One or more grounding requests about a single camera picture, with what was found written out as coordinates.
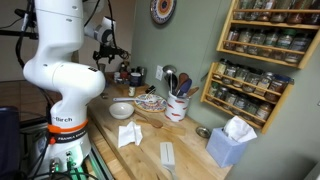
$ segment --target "paper towel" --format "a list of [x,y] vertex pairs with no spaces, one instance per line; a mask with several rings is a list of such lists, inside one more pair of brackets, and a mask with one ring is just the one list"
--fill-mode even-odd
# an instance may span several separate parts
[[118,148],[131,142],[139,146],[142,140],[141,126],[130,122],[127,126],[119,126]]
[[230,119],[223,128],[224,133],[237,142],[246,142],[257,137],[253,128],[238,116]]

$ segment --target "wooden shelf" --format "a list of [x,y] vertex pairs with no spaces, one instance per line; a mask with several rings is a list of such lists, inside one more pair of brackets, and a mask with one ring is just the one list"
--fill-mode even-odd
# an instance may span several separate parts
[[[254,94],[254,93],[247,93],[247,92],[243,91],[241,88],[235,87],[233,85],[226,85],[226,84],[223,84],[222,81],[214,79],[213,75],[217,74],[216,73],[217,66],[218,66],[218,63],[212,63],[212,65],[210,67],[210,70],[209,70],[209,73],[208,73],[208,77],[207,77],[207,80],[206,80],[206,83],[205,83],[205,87],[203,89],[200,101],[201,102],[205,102],[205,103],[207,103],[207,104],[209,104],[209,105],[211,105],[211,106],[213,106],[213,107],[215,107],[215,108],[217,108],[219,110],[222,110],[225,113],[228,113],[230,115],[234,115],[230,110],[227,110],[227,109],[225,109],[225,108],[223,108],[221,106],[218,106],[218,105],[214,104],[213,102],[209,101],[208,98],[209,99],[213,99],[215,101],[219,101],[222,104],[226,104],[228,106],[231,106],[231,108],[236,109],[236,110],[240,111],[241,113],[246,114],[247,116],[250,116],[250,117],[254,118],[258,123],[246,120],[245,118],[243,118],[240,115],[238,115],[241,119],[246,121],[249,125],[251,125],[254,128],[260,129],[261,133],[265,134],[267,132],[267,130],[269,129],[270,125],[272,124],[272,122],[274,121],[274,118],[276,117],[277,113],[279,112],[279,110],[280,110],[282,104],[284,103],[285,99],[287,98],[289,92],[291,91],[291,89],[293,87],[293,82],[291,82],[291,83],[289,83],[287,85],[287,87],[285,88],[283,93],[277,93],[277,92],[271,91],[269,89],[263,89],[263,88],[254,86],[252,84],[249,84],[247,82],[241,81],[242,84],[247,84],[247,85],[250,85],[252,87],[262,89],[262,90],[264,90],[266,92],[275,94],[275,95],[280,97],[277,102],[272,102],[272,101],[269,101],[269,100],[265,99],[263,96],[259,96],[259,95]],[[229,79],[231,79],[233,81],[239,81],[239,80],[237,80],[235,78],[231,78],[231,77],[228,77],[228,76],[225,76],[225,75],[221,75],[221,74],[219,74],[219,75],[222,76],[222,77],[225,77],[225,78],[229,78]],[[227,102],[225,102],[223,100],[217,99],[217,98],[211,96],[210,94],[208,94],[212,82],[217,82],[222,86],[228,87],[229,89],[234,89],[234,90],[236,90],[238,92],[247,94],[248,96],[257,98],[257,99],[259,99],[261,101],[269,102],[269,103],[274,105],[274,108],[273,108],[272,112],[270,113],[268,119],[267,120],[263,120],[263,119],[255,116],[255,115],[252,115],[252,114],[250,114],[250,113],[248,113],[248,112],[246,112],[246,111],[244,111],[242,109],[239,109],[239,108],[233,106],[232,104],[229,104],[229,103],[227,103]]]
[[[233,19],[233,13],[234,12],[286,12],[286,13],[320,13],[320,10],[285,10],[285,9],[268,9],[268,10],[259,10],[259,9],[238,9],[239,5],[239,0],[233,0],[225,21],[225,24],[222,29],[222,34],[220,36],[220,40],[218,42],[217,46],[217,51],[225,52],[225,53],[230,53],[238,56],[243,56],[243,57],[249,57],[255,60],[259,61],[266,61],[269,63],[274,63],[274,64],[280,64],[283,66],[289,66],[297,69],[303,69],[306,64],[308,63],[311,55],[315,51],[319,41],[320,41],[320,26],[318,25],[307,25],[307,24],[287,24],[287,23],[272,23],[272,22],[262,22],[262,21],[246,21],[246,20],[234,20]],[[261,46],[261,45],[254,45],[250,43],[241,43],[241,42],[235,42],[235,41],[227,41],[227,36],[229,33],[229,30],[232,26],[235,25],[243,25],[246,27],[260,27],[260,28],[274,28],[278,27],[280,29],[286,29],[286,28],[291,28],[291,29],[296,29],[299,31],[312,31],[315,33],[315,36],[310,43],[308,49],[305,52],[291,52],[291,53],[296,53],[296,54],[301,54],[303,55],[302,59],[298,64],[291,64],[287,63],[282,60],[276,60],[276,59],[271,59],[271,58],[266,58],[266,57],[261,57],[261,56],[256,56],[256,55],[250,55],[246,53],[240,53],[237,51],[232,51],[232,50],[227,50],[224,49],[224,44],[225,43],[234,43],[234,44],[244,44],[244,45],[250,45],[250,46],[255,46],[255,47],[263,47],[265,49],[271,49],[271,50],[281,50],[283,52],[290,52],[290,50],[287,49],[281,49],[281,48],[275,48],[275,47],[266,47],[266,46]]]

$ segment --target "electrical outlet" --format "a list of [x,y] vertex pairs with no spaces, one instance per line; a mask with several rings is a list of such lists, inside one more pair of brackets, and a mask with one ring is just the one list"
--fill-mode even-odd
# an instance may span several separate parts
[[163,70],[162,70],[162,66],[157,66],[157,71],[156,71],[156,79],[158,79],[159,81],[162,80],[162,74],[163,74]]

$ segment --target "tissue box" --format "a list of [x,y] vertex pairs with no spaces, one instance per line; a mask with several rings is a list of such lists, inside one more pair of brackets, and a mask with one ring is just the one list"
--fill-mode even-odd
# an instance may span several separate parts
[[239,143],[227,137],[222,128],[214,128],[206,150],[221,168],[236,164],[248,142]]

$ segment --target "butcher block counter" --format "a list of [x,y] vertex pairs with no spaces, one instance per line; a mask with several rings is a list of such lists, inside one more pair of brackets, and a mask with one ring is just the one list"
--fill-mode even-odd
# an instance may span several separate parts
[[189,117],[180,122],[171,122],[164,112],[146,112],[135,107],[135,111],[156,118],[166,126],[184,127],[186,134],[176,135],[163,128],[154,128],[150,124],[136,123],[141,125],[143,135],[140,145],[130,143],[118,148],[119,126],[127,126],[131,121],[144,118],[134,113],[126,120],[114,119],[108,108],[114,103],[112,98],[121,95],[114,86],[106,88],[104,93],[108,94],[107,99],[98,96],[89,103],[89,116],[131,179],[172,179],[170,172],[161,165],[160,142],[172,142],[175,171],[179,179],[225,179],[231,167],[218,166],[205,149],[208,139],[197,135],[195,129],[199,124]]

